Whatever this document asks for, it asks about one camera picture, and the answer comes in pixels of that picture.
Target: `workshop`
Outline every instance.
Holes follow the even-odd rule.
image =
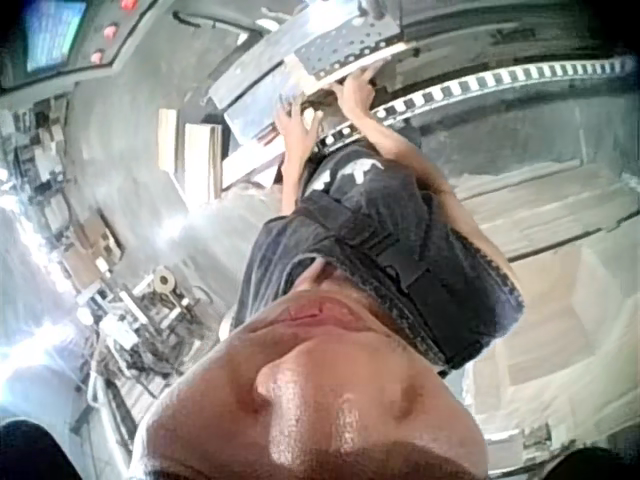
[[[631,6],[9,3],[0,479],[639,465]]]

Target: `t-shirt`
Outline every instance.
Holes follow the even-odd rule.
[[[438,198],[410,170],[363,145],[325,160],[296,210],[263,226],[233,327],[289,292],[317,258],[377,300],[445,374],[507,333],[523,311],[513,282],[449,227]]]

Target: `lips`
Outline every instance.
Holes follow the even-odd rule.
[[[302,296],[260,322],[255,331],[270,327],[311,329],[336,327],[346,331],[372,331],[367,322],[347,303],[333,296]]]

